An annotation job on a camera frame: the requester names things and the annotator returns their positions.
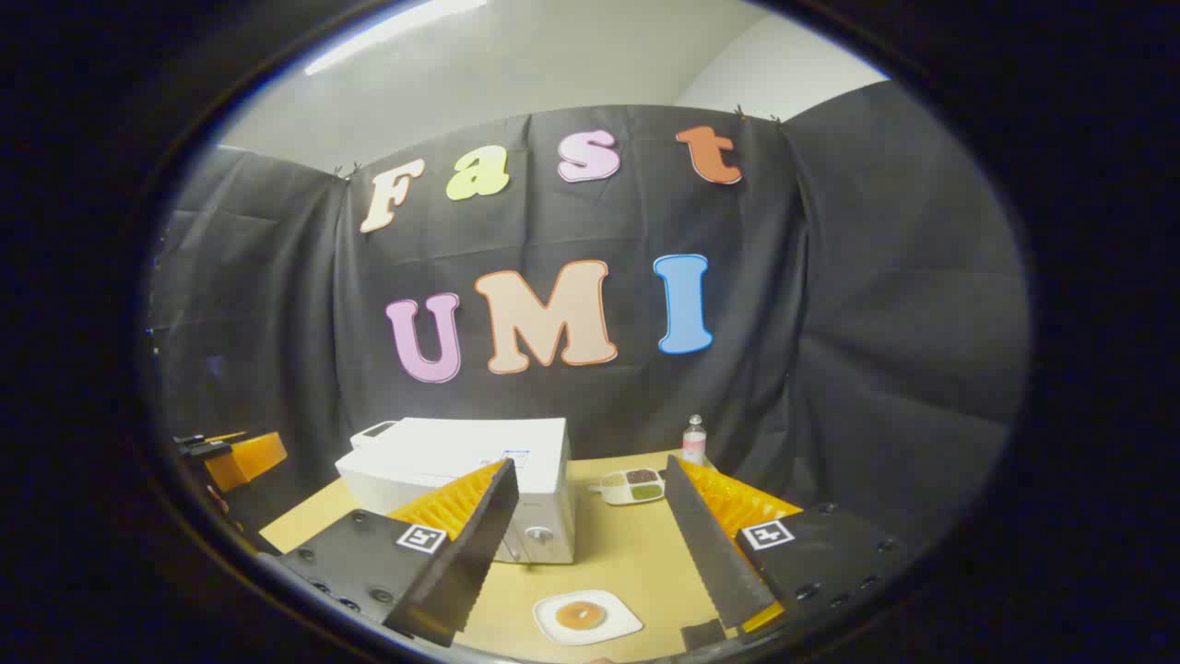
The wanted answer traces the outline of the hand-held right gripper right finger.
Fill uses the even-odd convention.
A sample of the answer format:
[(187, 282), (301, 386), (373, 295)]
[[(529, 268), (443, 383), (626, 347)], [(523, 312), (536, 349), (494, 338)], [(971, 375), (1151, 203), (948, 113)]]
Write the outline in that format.
[(801, 635), (902, 576), (903, 539), (838, 504), (800, 508), (668, 456), (666, 499), (726, 629)]

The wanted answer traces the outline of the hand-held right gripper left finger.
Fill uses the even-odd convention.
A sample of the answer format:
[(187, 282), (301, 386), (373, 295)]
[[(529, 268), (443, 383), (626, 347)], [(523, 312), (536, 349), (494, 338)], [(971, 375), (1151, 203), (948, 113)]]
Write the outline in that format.
[(275, 563), (366, 622), (448, 647), (476, 609), (518, 497), (514, 462), (499, 459), (387, 517), (349, 509)]

